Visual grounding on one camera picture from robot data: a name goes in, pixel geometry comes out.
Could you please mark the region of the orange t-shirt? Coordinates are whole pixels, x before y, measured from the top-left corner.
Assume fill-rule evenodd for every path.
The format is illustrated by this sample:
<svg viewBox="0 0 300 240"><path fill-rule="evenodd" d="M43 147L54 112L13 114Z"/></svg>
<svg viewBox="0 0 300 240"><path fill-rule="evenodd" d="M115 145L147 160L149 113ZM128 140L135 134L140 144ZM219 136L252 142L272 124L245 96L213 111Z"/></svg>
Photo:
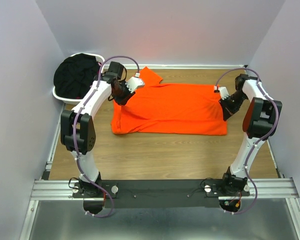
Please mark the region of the orange t-shirt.
<svg viewBox="0 0 300 240"><path fill-rule="evenodd" d="M126 105L113 104L113 134L162 133L225 136L220 95L211 84L163 83L148 67L140 71L145 85Z"/></svg>

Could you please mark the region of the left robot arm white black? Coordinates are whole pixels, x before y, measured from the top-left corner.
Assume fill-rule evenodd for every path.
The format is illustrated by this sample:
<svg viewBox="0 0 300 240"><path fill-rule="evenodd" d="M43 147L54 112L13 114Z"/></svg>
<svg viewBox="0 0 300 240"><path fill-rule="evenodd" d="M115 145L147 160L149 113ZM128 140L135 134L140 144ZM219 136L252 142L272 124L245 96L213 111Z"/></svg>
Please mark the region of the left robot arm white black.
<svg viewBox="0 0 300 240"><path fill-rule="evenodd" d="M74 195L80 197L114 197L102 185L101 174L94 161L94 117L104 101L112 99L119 105L125 105L136 90L145 84L140 78L139 69L130 79L124 79L122 74L126 68L111 58L107 61L110 63L108 70L99 71L83 99L72 110L64 110L60 116L61 144L71 152L79 170L78 183L72 190Z"/></svg>

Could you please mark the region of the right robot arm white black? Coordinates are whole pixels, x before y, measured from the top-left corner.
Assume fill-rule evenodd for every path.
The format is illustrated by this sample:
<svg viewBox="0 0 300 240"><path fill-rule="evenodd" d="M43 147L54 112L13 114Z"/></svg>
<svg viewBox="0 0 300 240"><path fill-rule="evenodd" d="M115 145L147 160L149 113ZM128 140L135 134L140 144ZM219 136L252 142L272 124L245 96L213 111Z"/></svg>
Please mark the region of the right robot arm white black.
<svg viewBox="0 0 300 240"><path fill-rule="evenodd" d="M229 94L226 87L218 84L214 86L214 92L220 95L219 104L224 121L237 113L245 100L249 101L242 122L242 144L220 183L220 191L231 196L235 192L243 192L248 186L250 168L261 146L275 133L283 104L270 97L258 77L248 74L240 74L235 78L233 94Z"/></svg>

